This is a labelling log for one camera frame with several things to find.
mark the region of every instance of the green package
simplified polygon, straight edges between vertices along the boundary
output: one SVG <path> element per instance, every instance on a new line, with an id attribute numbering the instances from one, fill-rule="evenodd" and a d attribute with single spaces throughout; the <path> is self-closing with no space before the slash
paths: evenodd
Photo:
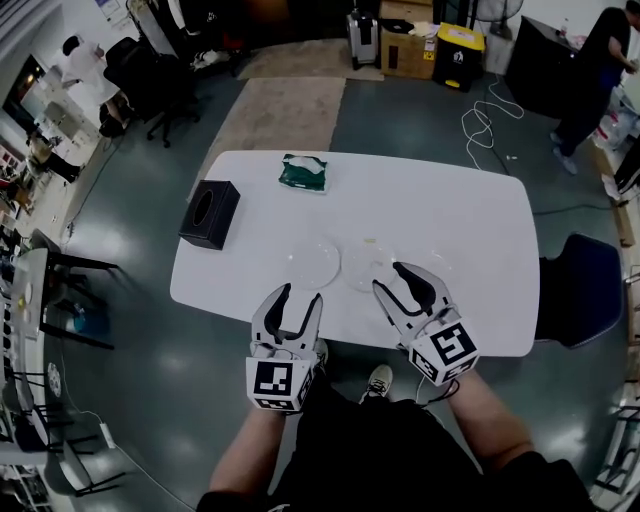
<path id="1" fill-rule="evenodd" d="M 286 154 L 282 159 L 284 170 L 278 181 L 287 187 L 310 192 L 326 192 L 327 162 L 314 156 Z"/>

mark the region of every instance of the forearm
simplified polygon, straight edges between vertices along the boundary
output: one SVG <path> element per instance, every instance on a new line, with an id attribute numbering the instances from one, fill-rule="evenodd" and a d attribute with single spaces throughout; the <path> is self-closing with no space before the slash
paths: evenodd
<path id="1" fill-rule="evenodd" d="M 533 451 L 529 432 L 487 386 L 471 371 L 458 379 L 460 389 L 449 405 L 476 459 L 487 471 L 497 471 L 523 453 Z"/>
<path id="2" fill-rule="evenodd" d="M 247 496 L 266 493 L 278 459 L 286 418 L 254 408 L 220 459 L 209 490 Z"/>
<path id="3" fill-rule="evenodd" d="M 622 62 L 625 68 L 633 67 L 631 61 L 627 59 L 624 53 L 622 53 L 622 45 L 614 37 L 609 40 L 609 53 L 614 59 Z"/>

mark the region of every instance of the beige mat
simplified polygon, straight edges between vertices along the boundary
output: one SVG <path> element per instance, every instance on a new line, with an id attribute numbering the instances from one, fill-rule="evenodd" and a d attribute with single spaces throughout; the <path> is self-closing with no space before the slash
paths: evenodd
<path id="1" fill-rule="evenodd" d="M 284 76 L 333 76 L 353 80 L 384 80 L 372 65 L 354 71 L 346 39 L 322 39 L 270 46 L 247 64 L 240 80 Z"/>
<path id="2" fill-rule="evenodd" d="M 254 78 L 220 127 L 189 194 L 224 151 L 328 151 L 344 78 Z"/>

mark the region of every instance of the gray floor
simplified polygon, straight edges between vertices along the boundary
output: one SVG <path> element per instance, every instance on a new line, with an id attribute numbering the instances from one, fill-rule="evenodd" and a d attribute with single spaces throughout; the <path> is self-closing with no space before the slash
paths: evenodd
<path id="1" fill-rule="evenodd" d="M 249 408 L 244 358 L 250 332 L 247 324 L 173 302 L 169 283 L 185 197 L 242 86 L 225 76 L 201 84 L 200 96 L 208 97 L 202 102 L 202 121 L 178 129 L 170 150 L 159 141 L 147 142 L 142 126 L 127 134 L 98 178 L 66 247 L 71 254 L 122 267 L 124 274 L 90 273 L 93 288 L 110 304 L 110 339 L 117 348 L 107 352 L 52 339 L 45 358 L 59 363 L 64 346 L 67 383 L 76 404 L 98 413 L 122 448 L 192 506 Z M 508 95 L 503 87 L 497 90 Z M 423 81 L 349 81 L 331 149 L 471 166 L 460 116 L 480 98 L 481 84 L 465 95 Z M 525 183 L 534 211 L 608 204 L 584 149 L 577 157 L 579 176 L 561 171 L 548 139 L 552 120 L 530 113 L 521 121 L 492 116 L 497 151 L 518 157 L 509 162 L 510 172 Z M 503 172 L 491 152 L 473 151 L 483 168 Z M 428 215 L 428 205 L 419 207 Z M 539 216 L 536 226 L 545 256 L 558 254 L 573 231 L 617 246 L 610 212 Z M 570 460 L 587 484 L 602 463 L 614 425 L 611 407 L 624 379 L 625 330 L 621 322 L 576 351 L 544 344 L 524 359 L 487 358 L 478 367 L 526 420 L 538 449 L 549 459 Z M 392 398 L 415 395 L 418 374 L 399 353 L 337 343 L 330 348 L 330 377 L 346 396 L 358 397 L 368 373 L 381 362 L 395 371 Z M 424 395 L 429 393 L 425 388 Z M 446 405 L 434 412 L 459 437 Z M 78 428 L 97 428 L 92 416 L 75 417 Z M 279 470 L 292 448 L 294 427 L 292 420 Z M 91 462 L 108 476 L 124 464 L 121 459 L 112 451 Z M 120 489 L 83 498 L 78 507 L 184 510 L 137 471 Z"/>

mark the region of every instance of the white suitcase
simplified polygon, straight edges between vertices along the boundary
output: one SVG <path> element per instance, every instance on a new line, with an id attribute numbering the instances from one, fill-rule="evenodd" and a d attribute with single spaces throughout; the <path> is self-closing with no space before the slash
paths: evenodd
<path id="1" fill-rule="evenodd" d="M 363 64 L 375 64 L 376 67 L 380 67 L 378 20 L 373 19 L 368 12 L 354 9 L 347 15 L 347 32 L 353 69 L 359 69 Z"/>

